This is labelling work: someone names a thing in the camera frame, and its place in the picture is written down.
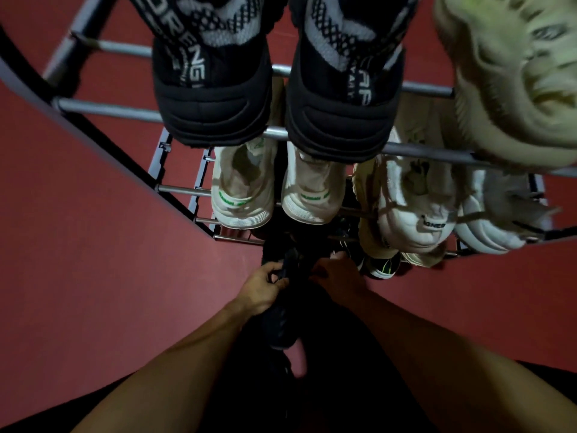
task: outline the sneaker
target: sneaker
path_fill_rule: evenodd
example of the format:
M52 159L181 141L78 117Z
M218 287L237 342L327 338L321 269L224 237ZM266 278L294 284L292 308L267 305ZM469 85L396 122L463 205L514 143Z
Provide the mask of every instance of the sneaker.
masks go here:
M290 238L287 234L273 236L265 241L263 246L262 262L283 261L283 268L278 273L278 279L289 278L293 284L298 284L300 255L291 246ZM285 249L285 254L280 259L279 252ZM295 290L298 286L289 285L284 290L279 291L275 302L261 315L261 327L265 342L272 349L289 349L298 338L297 318L295 316Z
M363 162L393 127L405 64L400 42L418 0L290 0L299 29L287 131L317 159Z
M379 279L391 279L395 276L400 266L400 252L397 252L392 258L379 260L376 258L367 258L365 267L372 276Z
M466 141L530 170L577 160L576 0L435 0Z
M375 173L376 160L370 159L355 164L353 168L353 191L364 212L377 214L381 193L380 174ZM392 258L397 252L381 235L379 225L374 219L360 218L358 225L360 246L365 254L377 260Z
M358 242L358 224L355 220L342 217L338 219L333 235L342 237L333 252L345 251L349 258L355 263L358 270L361 270L365 262L365 253Z
M292 219L309 225L329 223L344 198L344 164L314 159L287 142L288 167L281 195L282 207Z
M419 143L442 148L435 101L403 94L389 143ZM428 253L455 226L456 186L448 163L394 155L377 157L380 174L379 228L395 249Z
M531 198L526 175L468 167L455 232L477 252L505 254L549 229L557 208Z
M130 0L155 35L160 115L192 147L240 145L266 127L272 66L266 34L287 0Z
M285 85L273 79L270 124L282 125ZM212 171L212 210L232 229L255 229L272 217L274 162L278 142L255 138L242 146L216 147Z
M429 269L442 262L446 252L447 242L443 242L428 253L401 252L401 255L405 258L407 263L412 264L413 266L426 267Z

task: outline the black sneaker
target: black sneaker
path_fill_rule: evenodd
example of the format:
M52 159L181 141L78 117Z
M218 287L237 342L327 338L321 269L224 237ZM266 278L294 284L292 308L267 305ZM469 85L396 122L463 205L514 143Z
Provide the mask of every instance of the black sneaker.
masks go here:
M383 150L418 0L290 0L299 43L287 89L288 137L315 158L363 162Z
M377 258L367 257L365 267L375 278L391 279L395 276L400 267L400 252L397 252L392 258L379 260Z
M336 220L336 229L333 234L341 239L336 242L334 252L345 251L361 270L365 261L365 253L359 243L359 222L357 218L342 217Z
M155 35L154 91L166 129L192 147L239 145L270 113L266 35L287 0L130 0Z
M277 274L278 279L291 280L291 285L281 290L272 306L260 315L264 340L273 349L288 349L298 338L294 301L301 256L295 246L290 236L283 233L268 238L263 246L261 263L282 261L283 268Z

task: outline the red floor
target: red floor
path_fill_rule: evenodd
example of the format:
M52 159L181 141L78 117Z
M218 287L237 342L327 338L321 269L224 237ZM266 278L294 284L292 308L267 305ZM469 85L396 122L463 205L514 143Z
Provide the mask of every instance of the red floor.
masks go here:
M42 71L83 0L0 0L0 21ZM451 84L423 0L408 39L407 78ZM119 0L104 38L149 44ZM290 63L287 16L270 35ZM82 99L155 108L149 61L95 54ZM134 371L238 291L260 249L213 242L151 191L0 86L0 426ZM158 124L91 118L143 166ZM192 185L199 151L176 144L166 183ZM546 179L557 226L577 223L577 182ZM577 242L412 269L371 287L391 301L506 356L577 371Z

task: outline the cream sneaker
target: cream sneaker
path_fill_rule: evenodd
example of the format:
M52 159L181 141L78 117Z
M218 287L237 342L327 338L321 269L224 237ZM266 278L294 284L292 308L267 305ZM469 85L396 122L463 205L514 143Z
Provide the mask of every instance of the cream sneaker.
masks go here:
M577 2L435 0L467 141L550 169L577 160Z

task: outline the shoe rack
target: shoe rack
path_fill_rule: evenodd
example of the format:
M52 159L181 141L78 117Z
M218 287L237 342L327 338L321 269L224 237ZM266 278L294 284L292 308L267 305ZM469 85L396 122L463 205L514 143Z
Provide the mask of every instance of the shoe rack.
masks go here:
M83 64L92 51L104 51L134 57L150 58L152 56L152 48L145 45L98 39L115 2L116 0L85 0L70 26L68 35L55 50L47 69L42 74L36 72L30 66L5 34L4 29L0 28L0 78L14 93L49 116L61 127L74 134L80 141L97 150L118 168L126 172L128 176L155 192L158 197L171 204L214 240L261 245L262 241L221 235L220 226L216 219L197 216L199 198L211 196L210 190L202 188L207 166L214 161L211 156L211 149L206 149L203 152L193 188L166 184L163 182L164 163L171 151L172 143L172 136L166 129L163 129L156 149L152 152L150 166L148 170L145 170L84 116L106 115L137 121L162 123L158 111L71 98L76 92ZM276 76L288 77L290 75L290 66L273 65L272 68ZM422 84L419 82L404 82L403 91L430 97L453 97L453 89L449 86ZM269 126L265 130L264 136L279 141L288 140L287 131L284 127ZM473 152L451 151L418 144L387 144L383 152L411 158L446 161L453 164L499 168L499 166L478 159ZM553 170L549 174L577 178L577 166ZM546 203L542 176L529 174L528 185L535 198ZM174 196L176 193L191 196L188 206L181 203ZM346 207L343 207L339 214L368 218L372 215L371 213ZM562 230L551 228L547 231L536 231L536 236L531 242L543 243L566 240L572 237L577 237L577 226ZM458 242L457 250L454 252L449 251L447 258L466 256L473 253L473 251Z

